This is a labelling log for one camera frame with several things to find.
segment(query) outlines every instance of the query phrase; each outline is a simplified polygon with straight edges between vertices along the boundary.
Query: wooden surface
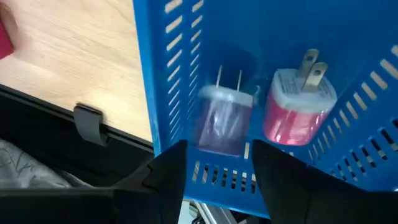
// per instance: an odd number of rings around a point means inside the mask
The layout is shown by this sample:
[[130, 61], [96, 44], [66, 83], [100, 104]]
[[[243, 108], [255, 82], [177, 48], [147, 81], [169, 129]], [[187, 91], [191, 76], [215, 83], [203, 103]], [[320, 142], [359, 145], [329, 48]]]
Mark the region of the wooden surface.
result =
[[68, 110], [92, 106], [152, 141], [131, 0], [0, 2], [16, 48], [0, 60], [1, 84]]

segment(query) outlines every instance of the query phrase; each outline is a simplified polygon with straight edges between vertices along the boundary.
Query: blue plastic basket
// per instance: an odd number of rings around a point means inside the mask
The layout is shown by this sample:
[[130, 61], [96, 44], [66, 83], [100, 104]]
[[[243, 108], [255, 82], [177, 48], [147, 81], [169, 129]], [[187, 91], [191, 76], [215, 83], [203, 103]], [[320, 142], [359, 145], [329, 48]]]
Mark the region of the blue plastic basket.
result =
[[[156, 155], [187, 138], [196, 94], [219, 65], [229, 86], [237, 69], [243, 82], [271, 77], [316, 48], [338, 103], [309, 145], [279, 148], [366, 190], [398, 187], [398, 1], [135, 0], [134, 8]], [[268, 217], [249, 147], [266, 141], [263, 117], [253, 109], [241, 158], [188, 149], [186, 198]]]

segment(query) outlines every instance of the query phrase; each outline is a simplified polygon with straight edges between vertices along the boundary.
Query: black clip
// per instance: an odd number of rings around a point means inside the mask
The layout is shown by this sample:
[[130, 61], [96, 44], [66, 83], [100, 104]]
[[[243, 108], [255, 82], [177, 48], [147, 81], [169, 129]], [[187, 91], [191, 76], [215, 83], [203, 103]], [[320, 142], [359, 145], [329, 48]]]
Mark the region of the black clip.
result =
[[77, 131], [84, 140], [100, 146], [108, 145], [110, 138], [100, 131], [103, 121], [101, 111], [78, 103], [73, 109], [73, 117]]

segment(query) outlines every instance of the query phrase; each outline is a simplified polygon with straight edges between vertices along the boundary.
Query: black strap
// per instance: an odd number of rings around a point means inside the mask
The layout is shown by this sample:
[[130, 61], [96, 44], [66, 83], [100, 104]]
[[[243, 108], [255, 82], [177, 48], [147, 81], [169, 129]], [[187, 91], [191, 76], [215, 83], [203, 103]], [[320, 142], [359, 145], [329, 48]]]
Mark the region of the black strap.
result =
[[75, 125], [80, 136], [89, 142], [107, 146], [110, 138], [101, 134], [100, 125], [103, 121], [101, 111], [85, 105], [77, 104], [73, 109]]

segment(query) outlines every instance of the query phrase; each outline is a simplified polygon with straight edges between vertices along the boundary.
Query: metal prong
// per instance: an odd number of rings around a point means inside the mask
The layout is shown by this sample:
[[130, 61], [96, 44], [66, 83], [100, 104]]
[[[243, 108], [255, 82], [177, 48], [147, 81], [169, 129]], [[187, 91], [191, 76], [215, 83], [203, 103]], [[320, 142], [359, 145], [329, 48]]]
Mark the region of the metal prong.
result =
[[239, 71], [239, 78], [238, 78], [238, 87], [236, 90], [239, 91], [239, 87], [241, 86], [241, 78], [242, 78], [242, 70]]
[[220, 84], [220, 78], [221, 78], [221, 71], [223, 69], [223, 65], [220, 65], [220, 68], [218, 69], [218, 74], [217, 74], [217, 82], [216, 82], [216, 87]]
[[316, 91], [318, 89], [318, 85], [321, 82], [323, 75], [326, 70], [328, 70], [328, 64], [324, 62], [318, 62], [311, 68], [310, 74], [308, 75], [302, 91]]
[[309, 49], [305, 55], [300, 69], [298, 70], [298, 77], [307, 77], [310, 73], [312, 65], [317, 61], [319, 55], [318, 49]]

